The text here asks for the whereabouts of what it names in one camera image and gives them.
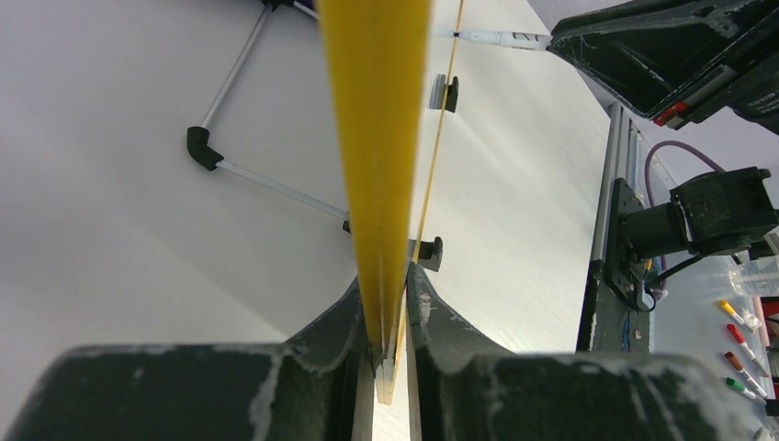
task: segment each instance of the aluminum rod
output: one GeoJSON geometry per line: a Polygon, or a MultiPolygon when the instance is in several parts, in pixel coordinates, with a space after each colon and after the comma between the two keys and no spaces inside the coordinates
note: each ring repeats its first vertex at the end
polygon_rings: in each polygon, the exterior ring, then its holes
{"type": "Polygon", "coordinates": [[[230,69],[230,73],[228,73],[227,79],[224,80],[224,84],[221,85],[221,89],[217,94],[217,97],[214,98],[214,102],[211,104],[211,108],[209,108],[209,113],[206,114],[206,117],[203,118],[203,122],[200,123],[200,127],[204,129],[209,128],[211,121],[214,119],[214,115],[216,115],[217,111],[221,107],[222,102],[224,101],[224,98],[230,92],[232,84],[235,83],[235,78],[238,77],[238,73],[246,63],[246,58],[249,56],[249,52],[257,42],[257,38],[260,35],[260,30],[262,30],[265,21],[271,13],[271,10],[271,6],[265,6],[263,8],[263,12],[260,13],[260,17],[257,19],[257,23],[254,25],[254,29],[252,29],[251,35],[249,35],[249,39],[246,41],[246,44],[243,45],[243,49],[241,49],[241,53],[238,55],[238,60],[235,61],[232,69],[230,69]]]}
{"type": "Polygon", "coordinates": [[[218,168],[227,170],[228,172],[233,172],[238,176],[245,177],[246,179],[249,179],[252,182],[255,182],[263,187],[270,188],[271,190],[274,190],[278,193],[281,193],[284,196],[288,196],[297,201],[300,201],[308,206],[314,207],[315,209],[320,209],[325,213],[331,214],[342,221],[348,221],[349,219],[349,217],[346,215],[346,212],[343,211],[342,209],[337,209],[332,205],[328,205],[318,199],[312,198],[309,195],[300,193],[298,190],[289,188],[283,184],[279,184],[278,182],[268,179],[264,176],[260,176],[257,173],[250,172],[249,170],[241,168],[238,165],[229,163],[227,161],[219,161],[217,163],[217,166],[218,168]]]}
{"type": "Polygon", "coordinates": [[[611,191],[614,180],[618,177],[617,161],[620,150],[620,131],[623,124],[624,112],[622,106],[614,103],[609,108],[611,126],[609,127],[608,144],[604,160],[604,173],[601,177],[601,196],[598,198],[598,211],[595,218],[595,232],[593,236],[593,249],[590,260],[605,261],[606,232],[608,231],[608,215],[611,209],[611,191]]]}

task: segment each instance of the white residue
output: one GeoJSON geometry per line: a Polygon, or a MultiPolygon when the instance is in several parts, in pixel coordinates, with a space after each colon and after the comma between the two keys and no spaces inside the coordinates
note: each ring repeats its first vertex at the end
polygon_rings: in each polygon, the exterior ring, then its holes
{"type": "MultiPolygon", "coordinates": [[[[488,410],[490,413],[488,421],[492,421],[495,418],[495,415],[503,408],[503,401],[501,400],[501,392],[498,389],[498,385],[501,384],[501,382],[498,380],[498,376],[495,375],[494,365],[489,369],[489,375],[490,387],[484,391],[484,395],[486,396],[487,401],[491,402],[490,409],[488,410]]],[[[487,430],[490,433],[490,439],[498,439],[492,430],[492,424],[487,424],[487,430]]]]}
{"type": "Polygon", "coordinates": [[[270,428],[272,414],[270,406],[276,398],[278,371],[281,369],[281,363],[283,361],[283,351],[276,351],[275,354],[271,355],[271,365],[268,375],[263,380],[262,384],[260,384],[257,395],[254,396],[252,402],[249,404],[249,422],[254,426],[253,441],[263,441],[270,428]]]}
{"type": "Polygon", "coordinates": [[[430,306],[430,302],[431,302],[430,294],[426,292],[421,292],[419,294],[419,300],[420,300],[419,311],[422,314],[422,317],[420,317],[420,319],[422,319],[422,325],[426,325],[427,321],[430,320],[430,310],[433,309],[430,306]]]}
{"type": "Polygon", "coordinates": [[[679,426],[676,425],[675,421],[673,421],[673,413],[668,408],[668,405],[662,398],[662,394],[655,386],[655,383],[652,382],[652,379],[645,378],[643,375],[641,375],[641,377],[644,379],[644,385],[647,386],[647,389],[649,389],[649,393],[652,394],[652,396],[655,398],[655,402],[660,407],[660,414],[662,415],[662,419],[665,420],[669,432],[671,432],[671,435],[673,435],[673,440],[684,441],[682,431],[679,430],[679,426]]]}
{"type": "Polygon", "coordinates": [[[647,422],[647,412],[644,411],[644,404],[641,402],[641,396],[638,395],[636,385],[634,385],[632,381],[627,384],[630,386],[630,400],[633,402],[633,407],[636,408],[638,419],[641,420],[642,423],[645,423],[647,422]]]}
{"type": "Polygon", "coordinates": [[[173,351],[175,345],[116,345],[116,346],[89,346],[76,348],[67,352],[66,358],[95,358],[98,356],[113,356],[118,354],[160,356],[168,351],[173,351]]]}
{"type": "Polygon", "coordinates": [[[233,352],[235,354],[242,354],[245,356],[255,356],[261,354],[272,354],[272,345],[244,345],[244,344],[221,344],[213,345],[210,350],[214,352],[233,352]]]}
{"type": "Polygon", "coordinates": [[[594,375],[600,372],[601,369],[597,367],[596,365],[584,365],[581,367],[581,372],[584,372],[585,374],[594,375]]]}

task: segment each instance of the green cap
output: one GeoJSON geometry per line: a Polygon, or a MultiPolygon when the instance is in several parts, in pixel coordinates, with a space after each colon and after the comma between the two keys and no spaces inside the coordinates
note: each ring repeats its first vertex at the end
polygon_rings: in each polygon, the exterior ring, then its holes
{"type": "Polygon", "coordinates": [[[743,392],[746,389],[743,384],[737,382],[735,379],[732,379],[731,377],[727,377],[725,379],[725,384],[730,386],[731,389],[736,390],[738,392],[743,392]]]}

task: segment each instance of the black device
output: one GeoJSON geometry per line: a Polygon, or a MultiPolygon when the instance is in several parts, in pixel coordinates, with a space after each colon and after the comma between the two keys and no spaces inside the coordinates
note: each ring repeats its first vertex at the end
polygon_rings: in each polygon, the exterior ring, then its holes
{"type": "Polygon", "coordinates": [[[669,202],[647,209],[617,179],[604,263],[609,288],[623,299],[634,297],[645,280],[649,292],[658,288],[668,274],[647,274],[652,257],[688,251],[695,256],[691,264],[749,249],[779,226],[762,184],[770,176],[757,167],[700,175],[672,189],[669,202]]]}
{"type": "Polygon", "coordinates": [[[635,0],[561,20],[548,50],[645,119],[723,107],[779,134],[779,2],[635,0]]]}

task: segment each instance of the black bracket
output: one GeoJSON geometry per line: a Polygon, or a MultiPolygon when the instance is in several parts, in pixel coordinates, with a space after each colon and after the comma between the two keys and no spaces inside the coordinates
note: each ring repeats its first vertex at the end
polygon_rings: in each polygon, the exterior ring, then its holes
{"type": "Polygon", "coordinates": [[[637,258],[630,248],[630,243],[622,237],[620,221],[626,214],[643,209],[644,206],[627,181],[616,179],[609,210],[604,279],[617,296],[628,298],[635,295],[637,290],[641,290],[641,276],[646,260],[637,258]]]}
{"type": "Polygon", "coordinates": [[[209,136],[209,130],[204,127],[190,127],[186,130],[186,150],[195,162],[213,172],[224,156],[209,147],[209,136]]]}
{"type": "MultiPolygon", "coordinates": [[[[348,220],[344,220],[344,225],[342,225],[341,229],[350,234],[352,233],[351,228],[349,228],[348,220]]],[[[409,239],[409,255],[413,253],[415,247],[416,241],[414,239],[409,239]]],[[[419,265],[424,269],[429,269],[437,273],[438,270],[441,269],[441,259],[443,258],[444,240],[440,237],[435,236],[435,239],[433,239],[432,242],[422,241],[422,243],[419,244],[419,265]]]]}
{"type": "Polygon", "coordinates": [[[447,112],[455,113],[457,110],[457,98],[460,95],[460,80],[455,76],[452,78],[452,84],[446,85],[446,104],[444,109],[447,112]]]}

